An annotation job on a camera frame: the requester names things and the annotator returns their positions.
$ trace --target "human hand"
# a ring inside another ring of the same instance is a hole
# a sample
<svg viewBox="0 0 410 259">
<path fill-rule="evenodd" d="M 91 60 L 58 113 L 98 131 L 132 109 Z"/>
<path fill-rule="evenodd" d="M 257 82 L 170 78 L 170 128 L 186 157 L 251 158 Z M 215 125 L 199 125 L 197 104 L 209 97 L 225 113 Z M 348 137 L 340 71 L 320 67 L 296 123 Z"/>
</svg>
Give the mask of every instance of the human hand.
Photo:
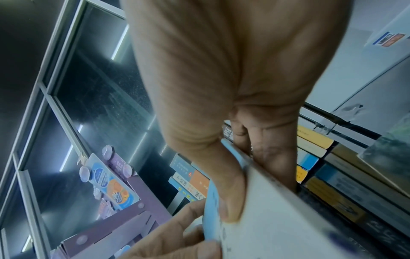
<svg viewBox="0 0 410 259">
<path fill-rule="evenodd" d="M 246 180 L 234 143 L 296 186 L 299 109 L 344 34 L 349 0 L 123 0 L 142 79 L 168 145 L 214 181 L 223 221 L 239 219 Z"/>
<path fill-rule="evenodd" d="M 220 259 L 217 242 L 205 242 L 202 225 L 185 229 L 204 214 L 205 199 L 191 202 L 170 221 L 137 242 L 121 259 Z"/>
</svg>

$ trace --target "fingernail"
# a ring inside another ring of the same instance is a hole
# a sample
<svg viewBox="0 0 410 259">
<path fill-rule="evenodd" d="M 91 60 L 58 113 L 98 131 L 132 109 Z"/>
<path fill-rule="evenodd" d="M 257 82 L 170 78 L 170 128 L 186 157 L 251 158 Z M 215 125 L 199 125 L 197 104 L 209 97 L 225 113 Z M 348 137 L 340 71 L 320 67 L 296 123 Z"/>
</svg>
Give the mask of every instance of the fingernail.
<svg viewBox="0 0 410 259">
<path fill-rule="evenodd" d="M 219 217 L 222 219 L 222 221 L 228 219 L 228 206 L 226 205 L 226 202 L 219 198 Z"/>
<path fill-rule="evenodd" d="M 198 248 L 198 259 L 220 258 L 221 246 L 217 242 L 206 242 Z"/>
</svg>

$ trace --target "white wall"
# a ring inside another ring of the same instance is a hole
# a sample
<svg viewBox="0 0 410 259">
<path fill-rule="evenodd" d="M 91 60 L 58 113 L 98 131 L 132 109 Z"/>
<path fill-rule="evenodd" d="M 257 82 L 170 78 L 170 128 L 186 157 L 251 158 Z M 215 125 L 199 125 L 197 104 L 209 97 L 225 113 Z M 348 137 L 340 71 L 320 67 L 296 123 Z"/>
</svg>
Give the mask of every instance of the white wall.
<svg viewBox="0 0 410 259">
<path fill-rule="evenodd" d="M 371 33 L 348 28 L 339 49 L 307 102 L 332 112 L 371 80 L 410 54 L 410 40 L 390 47 L 363 50 Z"/>
</svg>

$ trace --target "purple package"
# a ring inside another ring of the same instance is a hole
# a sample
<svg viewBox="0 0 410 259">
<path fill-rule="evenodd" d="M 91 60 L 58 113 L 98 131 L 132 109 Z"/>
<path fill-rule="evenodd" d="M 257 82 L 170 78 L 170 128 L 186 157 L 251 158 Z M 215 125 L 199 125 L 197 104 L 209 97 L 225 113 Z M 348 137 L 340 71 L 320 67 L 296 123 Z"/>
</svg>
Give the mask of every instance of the purple package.
<svg viewBox="0 0 410 259">
<path fill-rule="evenodd" d="M 132 167 L 127 164 L 110 145 L 106 145 L 102 149 L 102 156 L 107 161 L 107 165 L 114 173 L 119 176 L 124 183 L 127 183 L 127 179 L 134 174 Z"/>
</svg>

